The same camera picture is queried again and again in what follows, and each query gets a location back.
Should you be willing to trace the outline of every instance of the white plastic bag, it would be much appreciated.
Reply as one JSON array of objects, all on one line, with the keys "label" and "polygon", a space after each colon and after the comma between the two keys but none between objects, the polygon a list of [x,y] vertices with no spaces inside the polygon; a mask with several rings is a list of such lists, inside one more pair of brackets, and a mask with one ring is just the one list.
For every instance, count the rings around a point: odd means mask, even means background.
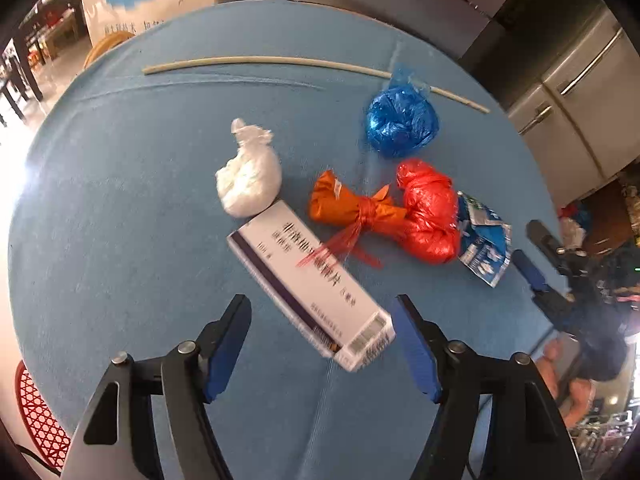
[{"label": "white plastic bag", "polygon": [[242,119],[234,119],[231,133],[238,142],[238,156],[216,172],[222,207],[236,218],[257,215],[267,209],[280,191],[282,168],[269,146],[273,134]]}]

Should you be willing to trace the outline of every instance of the person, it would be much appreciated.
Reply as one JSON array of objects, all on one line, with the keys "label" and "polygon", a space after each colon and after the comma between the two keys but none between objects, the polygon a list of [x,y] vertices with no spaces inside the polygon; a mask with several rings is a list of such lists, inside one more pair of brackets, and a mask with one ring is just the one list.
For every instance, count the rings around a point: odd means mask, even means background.
[{"label": "person", "polygon": [[[554,339],[546,344],[542,357],[536,361],[540,376],[543,381],[545,381],[546,387],[554,399],[558,397],[559,380],[558,374],[556,373],[556,362],[561,355],[561,342],[558,339]],[[574,379],[569,383],[571,407],[569,411],[562,416],[567,428],[575,426],[589,413],[594,395],[595,387],[590,380]]]}]

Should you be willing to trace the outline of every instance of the white box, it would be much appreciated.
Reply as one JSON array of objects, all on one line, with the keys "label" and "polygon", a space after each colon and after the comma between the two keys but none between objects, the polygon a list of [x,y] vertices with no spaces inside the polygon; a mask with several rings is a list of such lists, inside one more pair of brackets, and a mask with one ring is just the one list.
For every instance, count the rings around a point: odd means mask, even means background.
[{"label": "white box", "polygon": [[227,240],[290,322],[345,370],[368,364],[396,336],[391,316],[333,256],[298,265],[321,243],[282,200]]}]

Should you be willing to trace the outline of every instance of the black cable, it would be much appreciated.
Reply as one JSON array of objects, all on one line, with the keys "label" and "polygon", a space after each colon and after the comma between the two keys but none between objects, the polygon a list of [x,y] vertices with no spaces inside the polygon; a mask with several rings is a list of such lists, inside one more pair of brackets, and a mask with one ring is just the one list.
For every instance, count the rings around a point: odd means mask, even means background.
[{"label": "black cable", "polygon": [[474,470],[471,469],[471,464],[469,463],[469,460],[466,461],[466,472],[469,473],[469,476],[471,476],[472,480],[478,480],[478,477],[475,475]]},{"label": "black cable", "polygon": [[44,469],[46,469],[47,471],[52,472],[54,475],[60,476],[60,471],[58,471],[56,468],[54,468],[53,466],[47,464],[43,459],[41,459],[39,456],[37,456],[31,449],[29,449],[28,447],[24,447],[21,446],[20,444],[16,444],[15,447],[17,447],[18,451],[20,451],[22,454],[30,456],[31,458],[33,458],[37,463],[39,463]]}]

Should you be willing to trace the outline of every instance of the red plastic bag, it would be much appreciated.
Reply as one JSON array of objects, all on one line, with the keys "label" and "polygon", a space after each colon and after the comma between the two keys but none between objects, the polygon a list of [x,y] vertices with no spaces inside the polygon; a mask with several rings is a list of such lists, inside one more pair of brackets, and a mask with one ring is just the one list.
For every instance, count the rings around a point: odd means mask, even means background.
[{"label": "red plastic bag", "polygon": [[404,189],[406,219],[411,226],[401,243],[404,250],[430,264],[444,264],[457,257],[458,195],[451,179],[418,158],[401,162],[396,177]]}]

